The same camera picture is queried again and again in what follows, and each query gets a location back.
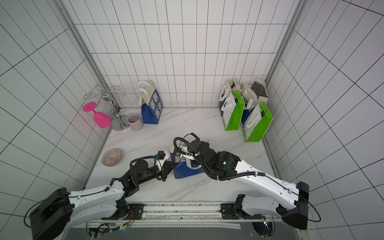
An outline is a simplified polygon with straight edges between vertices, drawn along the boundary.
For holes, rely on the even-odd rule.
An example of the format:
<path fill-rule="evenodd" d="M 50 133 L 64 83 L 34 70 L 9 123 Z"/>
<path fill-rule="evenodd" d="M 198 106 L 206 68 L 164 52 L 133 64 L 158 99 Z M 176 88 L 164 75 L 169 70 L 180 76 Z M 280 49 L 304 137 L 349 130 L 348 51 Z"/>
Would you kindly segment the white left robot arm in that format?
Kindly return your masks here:
<path fill-rule="evenodd" d="M 96 219 L 119 220 L 129 212 L 126 198 L 140 189 L 140 184 L 165 181 L 178 163 L 146 156 L 130 163 L 120 178 L 112 178 L 101 187 L 69 191 L 61 188 L 33 205 L 26 213 L 26 224 L 34 240 L 53 240 L 65 230 Z"/>

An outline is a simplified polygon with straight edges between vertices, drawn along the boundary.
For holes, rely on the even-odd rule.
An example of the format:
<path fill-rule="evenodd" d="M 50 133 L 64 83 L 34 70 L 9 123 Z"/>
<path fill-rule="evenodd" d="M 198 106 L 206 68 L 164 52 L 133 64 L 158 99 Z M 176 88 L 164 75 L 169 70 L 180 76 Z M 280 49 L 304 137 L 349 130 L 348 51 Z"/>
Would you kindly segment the pink plastic goblet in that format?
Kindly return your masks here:
<path fill-rule="evenodd" d="M 95 102 L 87 103 L 84 105 L 83 111 L 86 113 L 93 112 L 95 123 L 102 129 L 108 128 L 112 124 L 112 119 L 108 115 L 102 112 L 95 111 L 97 106 L 98 104 Z"/>

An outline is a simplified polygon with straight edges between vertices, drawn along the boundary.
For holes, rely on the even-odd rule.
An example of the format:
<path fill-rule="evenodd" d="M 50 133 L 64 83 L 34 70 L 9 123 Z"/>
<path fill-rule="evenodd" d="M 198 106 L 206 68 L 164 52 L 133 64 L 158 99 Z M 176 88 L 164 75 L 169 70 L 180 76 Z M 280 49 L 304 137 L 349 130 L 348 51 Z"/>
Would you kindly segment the large blue beige cheerful bag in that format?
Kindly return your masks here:
<path fill-rule="evenodd" d="M 174 147 L 170 147 L 170 153 L 171 161 L 178 163 L 173 170 L 175 179 L 184 179 L 204 173 L 202 166 L 192 164 L 191 159 L 182 157 L 181 154 L 177 154 Z"/>

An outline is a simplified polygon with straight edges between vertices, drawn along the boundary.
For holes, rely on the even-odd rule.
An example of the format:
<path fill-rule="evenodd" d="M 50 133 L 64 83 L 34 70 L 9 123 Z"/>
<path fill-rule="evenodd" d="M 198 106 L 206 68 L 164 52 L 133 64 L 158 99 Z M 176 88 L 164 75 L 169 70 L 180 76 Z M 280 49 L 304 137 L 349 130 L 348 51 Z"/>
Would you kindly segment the pale pink ceramic cup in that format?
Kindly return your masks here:
<path fill-rule="evenodd" d="M 127 118 L 131 130 L 139 131 L 144 127 L 144 122 L 139 114 L 130 114 Z"/>

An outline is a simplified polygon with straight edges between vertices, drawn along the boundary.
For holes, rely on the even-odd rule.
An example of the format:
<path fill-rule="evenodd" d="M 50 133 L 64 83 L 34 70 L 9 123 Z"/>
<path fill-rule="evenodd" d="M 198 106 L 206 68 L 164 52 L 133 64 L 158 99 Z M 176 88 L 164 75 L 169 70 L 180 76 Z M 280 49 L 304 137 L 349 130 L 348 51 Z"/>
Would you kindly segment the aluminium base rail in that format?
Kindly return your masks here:
<path fill-rule="evenodd" d="M 82 224 L 92 232 L 112 232 L 126 228 L 214 227 L 238 229 L 241 222 L 272 230 L 274 222 L 306 230 L 307 206 L 286 210 L 270 198 L 238 196 L 234 202 L 149 202 L 130 203 L 124 220 L 95 220 Z"/>

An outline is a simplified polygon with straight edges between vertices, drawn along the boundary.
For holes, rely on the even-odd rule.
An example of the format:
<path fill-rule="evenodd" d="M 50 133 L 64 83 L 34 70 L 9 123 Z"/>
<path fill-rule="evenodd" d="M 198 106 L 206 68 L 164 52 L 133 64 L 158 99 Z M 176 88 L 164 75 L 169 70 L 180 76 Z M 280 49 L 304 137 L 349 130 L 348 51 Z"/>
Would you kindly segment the blue beige bag at back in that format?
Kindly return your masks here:
<path fill-rule="evenodd" d="M 154 83 L 151 80 L 139 81 L 137 91 L 142 92 L 139 98 L 142 119 L 145 124 L 157 125 L 163 109 L 163 103 Z"/>

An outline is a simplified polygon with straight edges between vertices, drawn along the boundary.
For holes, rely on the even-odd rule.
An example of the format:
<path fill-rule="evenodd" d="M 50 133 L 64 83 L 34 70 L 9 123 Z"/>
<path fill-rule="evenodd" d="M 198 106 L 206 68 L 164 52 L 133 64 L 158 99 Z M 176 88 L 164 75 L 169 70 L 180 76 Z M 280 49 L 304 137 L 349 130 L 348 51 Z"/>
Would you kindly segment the navy beige small bag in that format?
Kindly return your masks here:
<path fill-rule="evenodd" d="M 230 95 L 230 93 L 235 93 L 235 91 L 242 92 L 239 80 L 236 78 L 227 79 L 222 91 L 219 95 L 219 107 L 221 108 L 224 104 L 225 99 Z"/>

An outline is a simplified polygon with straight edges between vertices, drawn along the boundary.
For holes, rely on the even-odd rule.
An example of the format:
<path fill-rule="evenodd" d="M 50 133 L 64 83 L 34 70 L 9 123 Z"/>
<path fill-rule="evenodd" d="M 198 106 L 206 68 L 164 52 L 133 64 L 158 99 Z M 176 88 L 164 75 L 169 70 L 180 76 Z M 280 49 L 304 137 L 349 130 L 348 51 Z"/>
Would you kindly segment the glass dish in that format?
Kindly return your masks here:
<path fill-rule="evenodd" d="M 102 157 L 102 164 L 106 167 L 112 167 L 120 162 L 122 152 L 119 149 L 108 150 Z"/>

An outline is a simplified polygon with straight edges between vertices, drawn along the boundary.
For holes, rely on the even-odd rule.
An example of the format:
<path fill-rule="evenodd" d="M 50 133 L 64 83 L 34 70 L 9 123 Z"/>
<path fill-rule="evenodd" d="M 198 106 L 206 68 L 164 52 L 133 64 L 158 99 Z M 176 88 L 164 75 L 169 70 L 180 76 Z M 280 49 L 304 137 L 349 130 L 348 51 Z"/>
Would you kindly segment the green white bag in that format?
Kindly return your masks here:
<path fill-rule="evenodd" d="M 245 142 L 260 142 L 273 118 L 266 103 L 257 104 L 243 124 Z"/>
<path fill-rule="evenodd" d="M 235 131 L 240 127 L 243 111 L 245 107 L 244 99 L 240 91 L 229 93 L 224 98 L 221 106 L 222 119 L 225 131 Z"/>

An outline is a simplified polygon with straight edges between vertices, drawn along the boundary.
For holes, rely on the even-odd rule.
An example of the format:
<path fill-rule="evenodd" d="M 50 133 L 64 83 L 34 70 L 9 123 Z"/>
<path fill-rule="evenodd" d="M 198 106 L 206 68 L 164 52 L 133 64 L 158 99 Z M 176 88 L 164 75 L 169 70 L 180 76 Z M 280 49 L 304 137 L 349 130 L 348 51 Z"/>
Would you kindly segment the blue beige takeout bag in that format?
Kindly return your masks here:
<path fill-rule="evenodd" d="M 252 85 L 244 83 L 242 86 L 242 97 L 245 106 L 241 122 L 244 124 L 257 104 L 268 103 L 269 95 L 267 93 L 265 81 L 256 77 Z"/>

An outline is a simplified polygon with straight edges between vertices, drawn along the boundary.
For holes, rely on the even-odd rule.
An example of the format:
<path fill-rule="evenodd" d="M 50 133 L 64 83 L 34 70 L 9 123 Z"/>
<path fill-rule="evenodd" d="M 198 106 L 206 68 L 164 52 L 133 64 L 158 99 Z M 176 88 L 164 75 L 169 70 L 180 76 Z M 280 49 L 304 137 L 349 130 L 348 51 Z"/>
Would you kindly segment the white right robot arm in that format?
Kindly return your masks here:
<path fill-rule="evenodd" d="M 310 222 L 309 208 L 312 207 L 309 201 L 310 187 L 307 183 L 293 184 L 275 178 L 252 167 L 232 153 L 215 152 L 208 142 L 201 141 L 194 133 L 191 135 L 195 138 L 192 142 L 181 137 L 173 140 L 173 145 L 181 156 L 190 157 L 214 181 L 239 181 L 266 195 L 261 200 L 239 195 L 237 206 L 241 207 L 239 211 L 242 216 L 281 217 L 289 226 L 307 230 Z"/>

